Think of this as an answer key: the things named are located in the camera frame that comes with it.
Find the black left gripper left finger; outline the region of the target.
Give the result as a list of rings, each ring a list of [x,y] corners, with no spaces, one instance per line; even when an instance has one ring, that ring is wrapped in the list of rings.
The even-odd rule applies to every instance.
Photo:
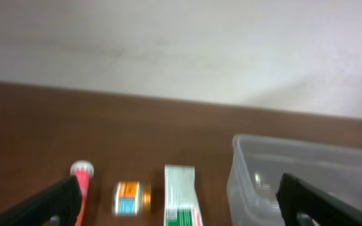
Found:
[[[60,225],[75,225],[81,207],[78,179],[70,176],[0,213],[0,226],[43,225],[52,217]]]

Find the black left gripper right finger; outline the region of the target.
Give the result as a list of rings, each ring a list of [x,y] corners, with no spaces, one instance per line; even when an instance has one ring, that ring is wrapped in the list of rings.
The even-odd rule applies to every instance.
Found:
[[[362,226],[361,210],[290,173],[282,175],[276,198],[286,226]]]

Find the orange effervescent tablet tube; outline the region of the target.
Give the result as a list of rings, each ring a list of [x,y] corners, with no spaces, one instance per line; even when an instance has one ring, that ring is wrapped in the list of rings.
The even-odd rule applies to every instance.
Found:
[[[89,161],[76,161],[70,168],[70,174],[72,176],[76,176],[82,193],[82,205],[80,212],[77,216],[77,221],[75,223],[75,226],[81,226],[87,201],[87,193],[89,190],[90,180],[94,176],[94,167]]]

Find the clear plastic container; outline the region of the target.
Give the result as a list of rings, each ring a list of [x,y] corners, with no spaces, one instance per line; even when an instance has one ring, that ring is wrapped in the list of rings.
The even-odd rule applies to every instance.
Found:
[[[284,173],[362,211],[362,149],[237,134],[227,194],[233,225],[283,225],[276,193]]]

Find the white green medicine box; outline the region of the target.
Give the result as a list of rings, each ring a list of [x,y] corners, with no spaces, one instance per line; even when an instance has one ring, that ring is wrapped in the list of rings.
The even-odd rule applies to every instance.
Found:
[[[164,226],[203,226],[193,166],[165,165]]]

